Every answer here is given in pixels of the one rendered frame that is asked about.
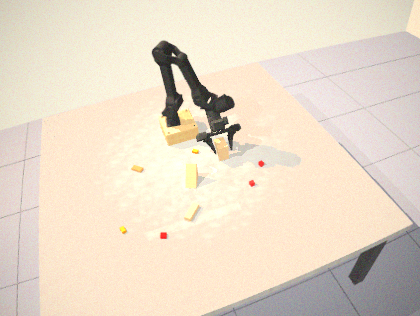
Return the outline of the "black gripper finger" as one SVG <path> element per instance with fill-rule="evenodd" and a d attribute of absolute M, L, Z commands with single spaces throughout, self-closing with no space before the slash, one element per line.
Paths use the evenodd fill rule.
<path fill-rule="evenodd" d="M 233 149 L 233 136 L 234 136 L 235 133 L 236 133 L 236 131 L 235 132 L 231 132 L 231 133 L 229 133 L 227 135 L 228 141 L 229 141 L 229 146 L 230 146 L 230 149 L 231 150 Z"/>
<path fill-rule="evenodd" d="M 212 142 L 212 138 L 205 139 L 205 140 L 203 141 L 203 143 L 204 143 L 204 142 L 206 142 L 206 143 L 209 145 L 209 147 L 213 150 L 213 152 L 215 153 L 215 155 L 217 155 L 217 153 L 216 153 L 216 149 L 215 149 L 214 144 L 213 144 L 213 142 Z"/>

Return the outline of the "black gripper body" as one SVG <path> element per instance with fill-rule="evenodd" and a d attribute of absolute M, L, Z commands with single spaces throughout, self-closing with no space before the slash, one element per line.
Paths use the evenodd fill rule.
<path fill-rule="evenodd" d="M 210 121 L 217 120 L 218 116 L 221 117 L 220 114 L 217 114 L 217 115 L 213 115 L 213 116 L 210 116 L 210 117 L 207 118 L 209 127 L 210 127 Z M 219 134 L 223 134 L 223 133 L 227 133 L 227 132 L 229 134 L 231 132 L 235 132 L 235 131 L 237 132 L 241 129 L 242 128 L 241 128 L 241 125 L 239 123 L 230 125 L 229 128 L 218 129 L 217 131 L 211 130 L 211 127 L 210 127 L 210 130 L 211 130 L 210 133 L 206 133 L 206 132 L 198 133 L 197 136 L 196 136 L 196 140 L 197 140 L 197 142 L 200 142 L 200 141 L 204 141 L 205 139 L 208 139 L 208 138 L 210 138 L 212 136 L 215 136 L 215 135 L 219 135 Z"/>

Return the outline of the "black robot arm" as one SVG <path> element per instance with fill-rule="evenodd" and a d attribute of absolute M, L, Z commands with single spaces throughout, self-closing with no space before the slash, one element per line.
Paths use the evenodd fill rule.
<path fill-rule="evenodd" d="M 175 56 L 172 56 L 172 53 L 174 53 Z M 200 83 L 194 69 L 187 59 L 186 53 L 179 50 L 175 45 L 166 40 L 159 41 L 152 50 L 152 57 L 155 63 L 160 67 L 166 90 L 165 107 L 161 111 L 162 116 L 166 117 L 166 127 L 181 125 L 178 110 L 184 101 L 183 95 L 176 91 L 174 82 L 175 77 L 171 64 L 180 68 L 179 70 L 190 88 L 193 103 L 200 107 L 200 110 L 205 109 L 207 118 L 235 107 L 235 101 L 232 96 L 222 94 L 218 97 L 218 94 L 209 92 L 207 88 Z M 210 97 L 212 98 L 210 99 Z M 208 103 L 209 99 L 210 101 Z M 214 131 L 224 129 L 225 125 L 228 124 L 229 121 L 227 116 L 218 116 L 217 120 L 210 121 L 211 130 Z"/>

